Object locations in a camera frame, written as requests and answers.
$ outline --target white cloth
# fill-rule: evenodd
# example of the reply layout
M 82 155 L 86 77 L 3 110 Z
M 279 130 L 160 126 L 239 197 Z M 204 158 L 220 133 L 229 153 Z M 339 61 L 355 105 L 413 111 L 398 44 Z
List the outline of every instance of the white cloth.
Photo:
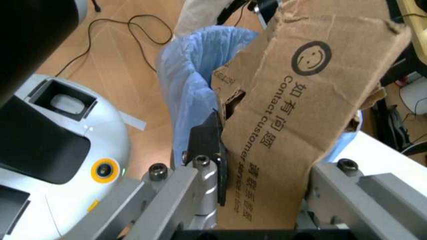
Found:
M 174 35 L 181 37 L 194 30 L 217 24 L 221 11 L 233 0 L 186 0 L 182 7 Z

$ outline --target cardboard box flap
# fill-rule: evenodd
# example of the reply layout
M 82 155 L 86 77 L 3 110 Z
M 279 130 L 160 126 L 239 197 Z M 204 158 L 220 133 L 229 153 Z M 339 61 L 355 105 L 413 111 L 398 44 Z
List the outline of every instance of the cardboard box flap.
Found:
M 251 44 L 226 70 L 241 76 L 247 71 L 242 55 L 262 52 L 250 65 L 258 64 L 253 78 L 233 83 L 234 93 L 246 88 L 246 94 L 222 133 L 230 188 L 219 222 L 226 228 L 294 227 L 311 165 L 333 146 L 411 37 L 407 27 L 366 17 L 275 19 L 260 36 L 265 49 Z M 213 74 L 212 85 L 218 82 Z M 219 94 L 220 101 L 229 97 Z
M 288 16 L 350 16 L 389 20 L 389 8 L 384 0 L 285 0 L 278 8 Z
M 380 83 L 372 90 L 370 95 L 365 99 L 359 109 L 365 110 L 374 106 L 374 104 L 387 96 L 386 90 L 381 86 Z

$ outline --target wooden floor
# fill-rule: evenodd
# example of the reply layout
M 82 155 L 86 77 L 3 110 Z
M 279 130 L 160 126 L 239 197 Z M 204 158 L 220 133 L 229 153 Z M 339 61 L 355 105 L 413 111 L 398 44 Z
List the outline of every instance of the wooden floor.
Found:
M 174 29 L 184 0 L 97 0 L 102 12 L 96 13 L 88 1 L 88 13 L 83 23 L 37 70 L 39 74 L 54 76 L 72 58 L 88 46 L 88 26 L 94 19 L 111 18 L 127 21 L 134 15 L 152 14 Z M 234 25 L 240 11 L 229 19 Z M 138 22 L 152 37 L 163 41 L 168 30 L 153 19 Z M 261 30 L 255 15 L 246 9 L 239 23 L 241 27 Z M 148 167 L 157 162 L 169 164 L 172 146 L 172 126 L 156 73 L 141 55 L 140 49 L 126 25 L 97 22 L 92 28 L 92 47 L 89 54 L 77 60 L 60 77 L 86 86 L 112 102 L 120 111 L 147 123 L 144 131 L 128 126 L 132 143 L 127 175 L 140 178 Z M 138 31 L 148 61 L 154 66 L 162 49 Z

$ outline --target bolt head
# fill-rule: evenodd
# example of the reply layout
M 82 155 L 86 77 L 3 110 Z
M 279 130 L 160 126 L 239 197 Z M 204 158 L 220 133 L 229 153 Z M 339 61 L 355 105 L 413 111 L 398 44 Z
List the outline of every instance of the bolt head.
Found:
M 198 155 L 193 159 L 193 167 L 207 167 L 211 160 L 206 155 Z
M 355 161 L 347 158 L 340 159 L 336 166 L 344 173 L 356 172 L 357 170 L 359 170 L 358 164 Z
M 149 178 L 158 182 L 168 177 L 168 167 L 163 163 L 154 163 L 148 169 Z

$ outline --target white device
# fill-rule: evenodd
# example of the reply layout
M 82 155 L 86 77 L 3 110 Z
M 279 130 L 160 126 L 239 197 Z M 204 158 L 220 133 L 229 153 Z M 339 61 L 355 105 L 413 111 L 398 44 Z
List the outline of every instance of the white device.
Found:
M 58 89 L 58 94 L 54 94 L 55 89 Z M 45 98 L 47 93 L 53 93 L 52 99 L 47 105 L 39 103 L 38 100 Z M 88 96 L 93 100 L 90 109 L 75 95 Z M 59 239 L 123 177 L 131 150 L 127 128 L 120 113 L 105 98 L 63 78 L 34 74 L 15 96 L 58 126 L 90 142 L 87 155 L 78 170 L 62 184 L 22 174 L 18 168 L 6 169 L 0 166 L 1 186 L 29 194 L 21 216 L 15 221 L 11 233 L 3 239 Z M 76 114 L 83 113 L 85 116 L 81 119 L 73 119 Z M 59 169 L 53 163 L 45 166 L 45 171 L 49 173 Z

